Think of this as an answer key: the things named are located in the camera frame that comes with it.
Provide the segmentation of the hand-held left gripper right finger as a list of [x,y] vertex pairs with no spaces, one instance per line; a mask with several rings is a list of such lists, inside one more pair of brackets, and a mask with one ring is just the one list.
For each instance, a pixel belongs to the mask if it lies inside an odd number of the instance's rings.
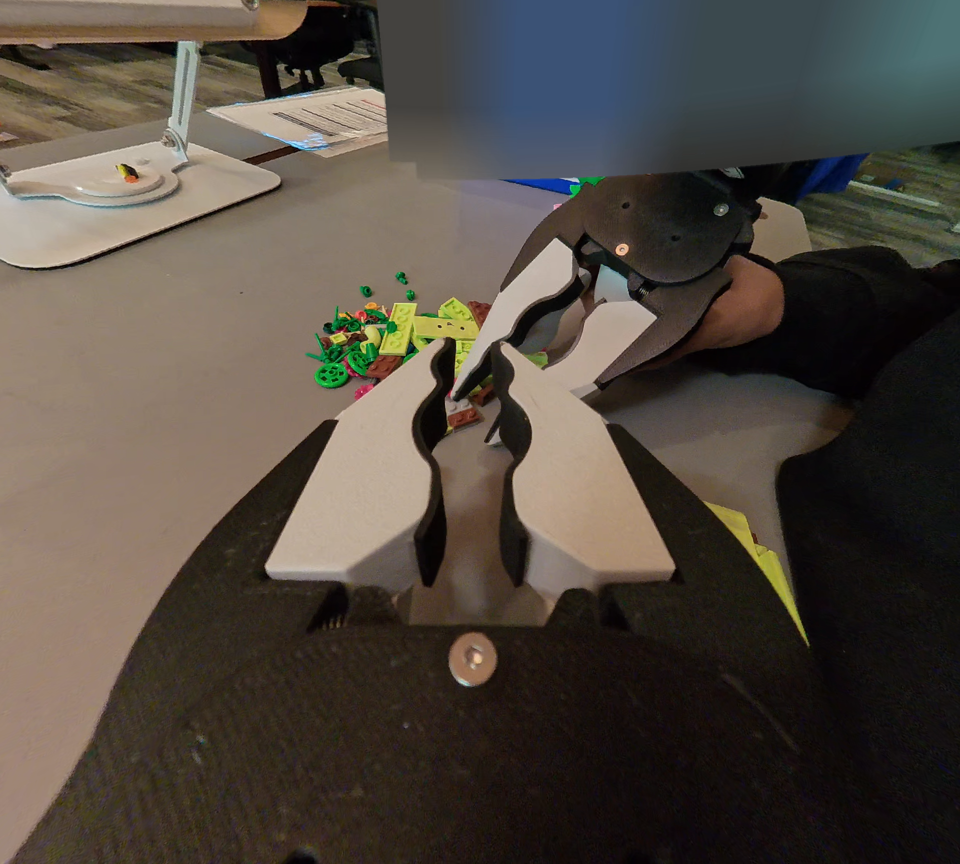
[[511,345],[490,357],[512,456],[499,523],[511,582],[556,600],[668,581],[675,563],[606,422]]

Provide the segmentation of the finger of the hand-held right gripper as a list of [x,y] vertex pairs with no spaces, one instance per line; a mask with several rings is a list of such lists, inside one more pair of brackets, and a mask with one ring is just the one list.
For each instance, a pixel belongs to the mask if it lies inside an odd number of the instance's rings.
[[572,348],[547,367],[548,378],[581,400],[602,388],[602,374],[657,320],[631,297],[627,279],[610,268],[599,268],[593,302]]
[[573,245],[555,237],[501,290],[452,387],[462,399],[491,372],[490,349],[498,341],[516,348],[533,325],[546,315],[560,314],[583,292],[580,253],[590,241],[581,236]]

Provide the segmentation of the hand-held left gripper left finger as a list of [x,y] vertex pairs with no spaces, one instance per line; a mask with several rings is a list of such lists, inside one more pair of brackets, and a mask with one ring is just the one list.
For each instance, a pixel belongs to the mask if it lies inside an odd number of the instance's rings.
[[433,450],[448,429],[454,355],[451,339],[435,340],[323,423],[326,443],[266,562],[271,579],[392,594],[433,585],[447,538]]

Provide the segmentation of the large lime brick assembly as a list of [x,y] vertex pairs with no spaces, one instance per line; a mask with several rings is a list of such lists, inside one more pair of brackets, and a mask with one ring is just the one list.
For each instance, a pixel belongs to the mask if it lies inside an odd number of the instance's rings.
[[794,594],[787,581],[786,573],[779,556],[770,548],[760,544],[743,513],[706,501],[704,501],[703,504],[714,513],[726,526],[726,529],[733,534],[745,548],[750,558],[754,560],[763,572],[780,601],[786,607],[804,643],[810,644],[796,605]]

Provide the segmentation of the person's right forearm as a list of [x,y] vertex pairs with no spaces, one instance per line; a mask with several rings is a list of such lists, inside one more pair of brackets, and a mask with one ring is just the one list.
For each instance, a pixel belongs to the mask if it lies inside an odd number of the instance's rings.
[[844,398],[860,398],[883,366],[954,310],[951,299],[897,252],[867,246],[771,262],[785,292],[769,335],[691,354],[727,374],[771,374]]

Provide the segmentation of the person's right hand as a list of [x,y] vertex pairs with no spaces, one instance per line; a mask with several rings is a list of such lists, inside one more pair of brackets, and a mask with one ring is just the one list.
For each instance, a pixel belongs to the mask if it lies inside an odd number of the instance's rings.
[[730,284],[704,314],[698,328],[683,343],[647,365],[664,367],[687,355],[723,351],[749,344],[772,333],[784,318],[786,293],[779,275],[769,266],[744,256],[732,256],[724,268]]

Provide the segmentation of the pile of loose toy bricks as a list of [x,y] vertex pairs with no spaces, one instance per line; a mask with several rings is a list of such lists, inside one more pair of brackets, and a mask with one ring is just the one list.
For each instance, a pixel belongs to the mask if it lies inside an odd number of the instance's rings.
[[312,378],[323,391],[352,386],[359,400],[437,340],[453,343],[455,377],[468,358],[479,354],[479,332],[492,304],[450,296],[435,309],[422,310],[406,273],[399,271],[394,278],[399,301],[380,304],[363,284],[362,305],[354,310],[337,307],[315,333],[313,350],[305,357],[313,363]]

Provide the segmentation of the blue plastic object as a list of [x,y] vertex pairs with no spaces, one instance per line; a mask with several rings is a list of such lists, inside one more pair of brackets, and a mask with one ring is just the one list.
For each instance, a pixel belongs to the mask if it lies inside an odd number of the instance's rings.
[[838,193],[845,190],[869,155],[867,153],[790,162],[770,188],[769,196],[786,204],[815,193]]

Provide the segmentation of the laminated paper sheet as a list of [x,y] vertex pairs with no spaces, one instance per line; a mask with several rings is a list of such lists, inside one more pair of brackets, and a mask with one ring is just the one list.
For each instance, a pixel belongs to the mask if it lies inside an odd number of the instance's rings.
[[374,88],[341,86],[208,111],[299,150],[327,157],[388,139],[385,95]]

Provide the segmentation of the white monitor stand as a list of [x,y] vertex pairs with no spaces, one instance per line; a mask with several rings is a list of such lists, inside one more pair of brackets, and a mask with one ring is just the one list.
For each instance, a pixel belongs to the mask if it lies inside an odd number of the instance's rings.
[[[177,46],[171,115],[160,138],[11,171],[2,166],[1,258],[44,270],[96,258],[279,187],[279,175],[189,143],[206,26],[243,29],[258,0],[1,0],[2,36],[79,38],[171,31]],[[115,164],[140,173],[126,184]]]

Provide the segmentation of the black office chair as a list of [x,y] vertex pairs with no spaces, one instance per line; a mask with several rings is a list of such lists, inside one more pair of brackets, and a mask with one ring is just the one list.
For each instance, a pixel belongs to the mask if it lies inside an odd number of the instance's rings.
[[267,99],[321,89],[328,64],[349,84],[360,79],[384,90],[378,12],[369,4],[312,5],[291,35],[243,47],[256,58]]

